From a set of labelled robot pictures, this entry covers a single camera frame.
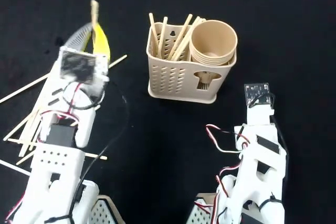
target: circuit board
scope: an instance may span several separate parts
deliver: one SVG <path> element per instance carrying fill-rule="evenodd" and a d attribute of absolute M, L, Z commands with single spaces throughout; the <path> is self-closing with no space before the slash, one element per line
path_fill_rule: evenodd
<path fill-rule="evenodd" d="M 245 99 L 246 99 L 246 105 L 249 106 L 251 101 L 255 97 L 260 96 L 264 93 L 269 93 L 269 84 L 268 83 L 255 83 L 255 84 L 245 84 Z M 269 96 L 261 97 L 256 101 L 258 104 L 271 104 L 271 100 Z"/>

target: yellow plastic piece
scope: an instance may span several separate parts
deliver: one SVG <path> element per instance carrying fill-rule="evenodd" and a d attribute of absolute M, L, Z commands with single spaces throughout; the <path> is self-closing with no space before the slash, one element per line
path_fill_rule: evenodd
<path fill-rule="evenodd" d="M 111 52 L 110 52 L 110 47 L 109 43 L 107 41 L 106 35 L 101 28 L 101 26 L 96 23 L 96 25 L 93 27 L 93 54 L 101 54 L 101 55 L 106 55 L 108 58 L 108 61 L 110 62 L 111 58 Z"/>

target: perforated plastic panel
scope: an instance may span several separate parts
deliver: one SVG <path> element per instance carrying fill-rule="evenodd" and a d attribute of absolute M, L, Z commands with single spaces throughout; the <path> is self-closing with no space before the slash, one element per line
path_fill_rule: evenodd
<path fill-rule="evenodd" d="M 80 175 L 85 153 L 75 148 L 39 143 L 31 163 L 32 169 L 47 169 L 53 173 Z"/>
<path fill-rule="evenodd" d="M 155 29 L 161 32 L 162 23 L 155 23 Z M 216 100 L 216 93 L 237 60 L 235 54 L 224 66 L 206 66 L 190 61 L 189 46 L 186 46 L 177 61 L 164 60 L 169 55 L 182 26 L 167 25 L 165 41 L 161 55 L 163 59 L 155 57 L 151 29 L 149 30 L 146 53 L 148 55 L 149 86 L 148 93 L 155 98 L 212 103 Z M 200 73 L 210 74 L 208 82 L 199 78 Z"/>
<path fill-rule="evenodd" d="M 201 204 L 206 204 L 203 199 L 198 199 L 197 202 Z M 194 205 L 191 211 L 188 221 L 186 224 L 209 224 L 211 220 L 211 215 Z"/>
<path fill-rule="evenodd" d="M 88 224 L 117 224 L 105 200 L 98 200 L 93 207 Z"/>
<path fill-rule="evenodd" d="M 64 44 L 66 47 L 73 48 L 77 51 L 83 51 L 86 47 L 88 39 L 91 36 L 92 24 L 87 23 L 86 25 L 79 28 Z"/>

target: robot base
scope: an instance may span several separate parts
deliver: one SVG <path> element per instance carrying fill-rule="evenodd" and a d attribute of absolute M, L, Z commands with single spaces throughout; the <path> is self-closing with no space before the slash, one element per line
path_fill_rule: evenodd
<path fill-rule="evenodd" d="M 111 198 L 100 195 L 91 210 L 87 224 L 125 224 L 125 222 L 122 220 Z"/>

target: paper cup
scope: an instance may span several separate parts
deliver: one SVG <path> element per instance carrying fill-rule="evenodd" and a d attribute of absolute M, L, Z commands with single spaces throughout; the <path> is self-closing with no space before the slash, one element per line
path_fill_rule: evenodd
<path fill-rule="evenodd" d="M 207 20 L 193 30 L 189 49 L 193 60 L 211 66 L 221 66 L 230 61 L 237 43 L 237 34 L 227 23 Z"/>

